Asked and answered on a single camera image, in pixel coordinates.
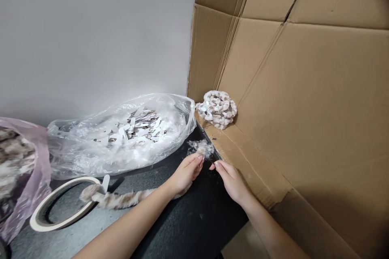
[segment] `hand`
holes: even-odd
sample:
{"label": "hand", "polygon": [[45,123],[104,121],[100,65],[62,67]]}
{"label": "hand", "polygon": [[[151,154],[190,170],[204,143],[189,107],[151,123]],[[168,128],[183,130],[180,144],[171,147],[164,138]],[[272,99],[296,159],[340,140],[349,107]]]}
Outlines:
{"label": "hand", "polygon": [[166,181],[171,187],[173,195],[179,194],[194,181],[203,168],[204,157],[194,153],[186,157],[173,175]]}
{"label": "hand", "polygon": [[243,206],[246,201],[253,197],[234,166],[219,160],[212,164],[209,169],[213,170],[215,168],[223,179],[227,193],[240,206]]}

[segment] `fluffy fabric strip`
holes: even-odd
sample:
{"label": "fluffy fabric strip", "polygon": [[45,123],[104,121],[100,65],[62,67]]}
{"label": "fluffy fabric strip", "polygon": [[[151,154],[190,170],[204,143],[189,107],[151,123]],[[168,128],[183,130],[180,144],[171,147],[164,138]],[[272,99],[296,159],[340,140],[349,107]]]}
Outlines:
{"label": "fluffy fabric strip", "polygon": [[[173,199],[177,199],[183,196],[188,191],[191,185],[192,183],[190,183],[189,186],[184,189],[184,191],[173,197]],[[101,208],[118,210],[137,205],[146,197],[148,197],[155,189],[156,188],[142,190],[138,192],[129,192],[122,195],[109,192],[103,194],[104,190],[102,185],[92,184],[82,191],[80,199],[85,203],[92,201],[98,202],[98,206]]]}
{"label": "fluffy fabric strip", "polygon": [[218,129],[225,129],[237,114],[235,102],[227,92],[211,90],[204,95],[204,102],[197,103],[196,109],[202,119]]}

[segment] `black table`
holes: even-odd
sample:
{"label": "black table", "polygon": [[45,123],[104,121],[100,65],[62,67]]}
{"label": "black table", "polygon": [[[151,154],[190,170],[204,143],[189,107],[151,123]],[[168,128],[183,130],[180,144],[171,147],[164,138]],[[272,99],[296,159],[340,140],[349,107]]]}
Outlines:
{"label": "black table", "polygon": [[[126,193],[158,187],[176,170],[187,156],[189,140],[200,140],[203,131],[197,127],[186,142],[161,162],[143,169],[113,176],[109,191]],[[227,194],[216,171],[209,171],[210,161],[189,191],[171,201],[140,243],[132,258],[210,258],[220,250],[247,222],[244,211]],[[53,181],[53,188],[65,181]],[[48,219],[61,221],[78,211],[78,199],[87,186],[79,184],[59,197]],[[12,258],[68,259],[76,254],[102,230],[128,212],[94,207],[86,216],[64,229],[47,233],[33,231],[27,225],[12,241]]]}

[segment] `masking tape roll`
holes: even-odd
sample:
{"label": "masking tape roll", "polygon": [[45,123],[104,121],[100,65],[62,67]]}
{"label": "masking tape roll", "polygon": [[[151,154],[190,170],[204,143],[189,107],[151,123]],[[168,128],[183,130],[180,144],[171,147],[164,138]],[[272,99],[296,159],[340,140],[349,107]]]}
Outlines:
{"label": "masking tape roll", "polygon": [[50,204],[55,200],[60,194],[68,190],[69,188],[82,183],[82,182],[92,182],[95,184],[101,184],[100,181],[93,177],[79,177],[73,180],[66,182],[65,184],[58,187],[51,194],[49,194],[36,208],[34,213],[30,218],[30,226],[33,230],[38,232],[47,232],[53,231],[56,229],[61,229],[71,225],[76,222],[80,218],[82,218],[94,205],[96,202],[88,202],[82,209],[80,209],[77,213],[72,215],[70,218],[65,219],[58,223],[49,223],[45,219],[45,213],[50,206]]}

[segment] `plastic wrap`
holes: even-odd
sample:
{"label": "plastic wrap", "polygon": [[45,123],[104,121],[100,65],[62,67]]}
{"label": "plastic wrap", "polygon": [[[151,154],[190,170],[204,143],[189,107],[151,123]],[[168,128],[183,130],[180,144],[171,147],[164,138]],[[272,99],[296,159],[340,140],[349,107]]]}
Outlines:
{"label": "plastic wrap", "polygon": [[[158,142],[95,141],[142,107],[155,110],[165,123],[166,134]],[[83,119],[53,121],[48,126],[53,178],[102,177],[155,164],[177,150],[195,127],[194,101],[174,94],[143,95]]]}
{"label": "plastic wrap", "polygon": [[14,130],[34,145],[36,158],[35,166],[15,209],[5,221],[0,235],[6,243],[16,237],[24,225],[24,221],[31,216],[39,203],[51,192],[50,189],[50,162],[47,148],[47,129],[33,123],[0,117],[0,126]]}

